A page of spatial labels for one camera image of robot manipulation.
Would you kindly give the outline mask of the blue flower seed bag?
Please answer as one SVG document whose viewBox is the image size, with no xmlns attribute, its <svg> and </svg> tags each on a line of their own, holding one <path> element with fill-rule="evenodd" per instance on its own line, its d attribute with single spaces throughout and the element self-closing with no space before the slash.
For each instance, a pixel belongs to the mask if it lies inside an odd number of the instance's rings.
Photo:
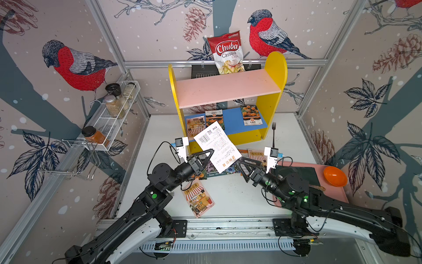
<svg viewBox="0 0 422 264">
<path fill-rule="evenodd" d="M 226 174 L 235 174 L 235 173 L 240 173 L 240 170 L 236 164 L 233 164 L 230 167 L 228 167 L 224 172 Z"/>
</svg>

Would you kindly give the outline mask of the white text seed bag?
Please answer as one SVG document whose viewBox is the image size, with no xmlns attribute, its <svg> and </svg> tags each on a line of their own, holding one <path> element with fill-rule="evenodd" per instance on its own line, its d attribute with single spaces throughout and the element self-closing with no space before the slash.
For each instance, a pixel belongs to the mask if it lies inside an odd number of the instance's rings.
<svg viewBox="0 0 422 264">
<path fill-rule="evenodd" d="M 212 149 L 210 161 L 219 173 L 223 173 L 242 157 L 218 122 L 200 132 L 194 140 L 203 151 Z"/>
</svg>

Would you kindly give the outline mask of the pink shop seed bag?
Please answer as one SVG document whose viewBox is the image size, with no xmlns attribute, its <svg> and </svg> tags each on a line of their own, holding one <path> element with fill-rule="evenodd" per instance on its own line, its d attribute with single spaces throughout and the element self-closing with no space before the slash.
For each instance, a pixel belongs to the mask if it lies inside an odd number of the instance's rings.
<svg viewBox="0 0 422 264">
<path fill-rule="evenodd" d="M 215 202 L 204 187 L 191 187 L 184 191 L 185 199 L 196 218 L 200 218 Z"/>
</svg>

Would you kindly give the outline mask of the marigold seed bag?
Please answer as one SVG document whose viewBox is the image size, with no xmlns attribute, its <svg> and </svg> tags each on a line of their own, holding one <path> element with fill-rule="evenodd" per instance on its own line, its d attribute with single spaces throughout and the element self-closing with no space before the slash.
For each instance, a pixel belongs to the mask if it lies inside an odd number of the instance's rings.
<svg viewBox="0 0 422 264">
<path fill-rule="evenodd" d="M 207 127 L 217 122 L 221 126 L 222 130 L 225 130 L 224 117 L 223 117 L 222 110 L 206 111 L 205 120 L 206 120 Z"/>
<path fill-rule="evenodd" d="M 245 126 L 262 125 L 263 121 L 256 105 L 245 105 L 241 107 L 241 114 Z"/>
</svg>

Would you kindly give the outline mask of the orange back-side seed bag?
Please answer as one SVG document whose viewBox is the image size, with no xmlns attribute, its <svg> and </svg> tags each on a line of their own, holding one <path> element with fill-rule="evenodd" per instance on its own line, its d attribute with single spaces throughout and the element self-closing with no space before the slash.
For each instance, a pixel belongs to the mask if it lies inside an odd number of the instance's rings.
<svg viewBox="0 0 422 264">
<path fill-rule="evenodd" d="M 242 150 L 242 149 L 239 149 L 238 151 L 239 151 L 239 153 L 242 155 L 242 157 L 247 157 L 247 158 L 249 158 L 249 152 L 248 152 L 248 150 Z"/>
</svg>

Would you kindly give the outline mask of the purple flower seed bag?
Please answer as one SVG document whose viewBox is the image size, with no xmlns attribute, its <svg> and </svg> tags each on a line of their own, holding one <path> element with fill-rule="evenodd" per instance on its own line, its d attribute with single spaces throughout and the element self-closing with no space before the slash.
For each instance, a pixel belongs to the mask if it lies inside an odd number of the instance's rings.
<svg viewBox="0 0 422 264">
<path fill-rule="evenodd" d="M 214 165 L 210 162 L 206 165 L 205 170 L 203 171 L 203 179 L 208 179 L 211 177 L 219 176 L 219 172 L 214 167 Z"/>
</svg>

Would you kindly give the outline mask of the shop picture seed bag top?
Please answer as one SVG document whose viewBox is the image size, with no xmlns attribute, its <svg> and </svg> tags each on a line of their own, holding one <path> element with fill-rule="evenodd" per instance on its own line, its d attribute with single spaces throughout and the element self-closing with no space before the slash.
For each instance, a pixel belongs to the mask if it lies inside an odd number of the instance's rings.
<svg viewBox="0 0 422 264">
<path fill-rule="evenodd" d="M 264 154 L 263 150 L 248 149 L 248 157 L 250 159 L 260 161 L 260 162 L 266 162 L 267 161 L 267 157 Z"/>
</svg>

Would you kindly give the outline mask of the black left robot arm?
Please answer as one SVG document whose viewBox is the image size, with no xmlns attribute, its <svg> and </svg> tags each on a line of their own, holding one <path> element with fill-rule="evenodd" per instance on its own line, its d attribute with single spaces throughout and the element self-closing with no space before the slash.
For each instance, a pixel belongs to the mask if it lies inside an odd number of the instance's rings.
<svg viewBox="0 0 422 264">
<path fill-rule="evenodd" d="M 213 156 L 213 149 L 190 155 L 187 161 L 171 168 L 155 166 L 148 175 L 149 185 L 132 206 L 98 237 L 83 246 L 74 245 L 65 252 L 68 264 L 118 264 L 143 243 L 168 235 L 173 219 L 165 210 L 173 198 L 171 191 L 198 176 Z"/>
</svg>

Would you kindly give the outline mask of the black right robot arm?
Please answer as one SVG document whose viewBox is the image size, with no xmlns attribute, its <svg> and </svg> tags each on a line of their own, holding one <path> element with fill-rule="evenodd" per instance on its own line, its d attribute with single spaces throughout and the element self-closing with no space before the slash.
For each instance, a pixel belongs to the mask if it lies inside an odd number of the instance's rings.
<svg viewBox="0 0 422 264">
<path fill-rule="evenodd" d="M 388 207 L 375 210 L 351 205 L 326 196 L 323 191 L 312 188 L 309 182 L 297 173 L 286 176 L 272 174 L 261 162 L 241 157 L 236 161 L 246 182 L 260 186 L 281 207 L 292 212 L 291 224 L 302 217 L 307 229 L 319 233 L 327 228 L 357 234 L 363 231 L 365 239 L 390 255 L 409 257 L 411 242 L 402 228 L 400 210 Z"/>
</svg>

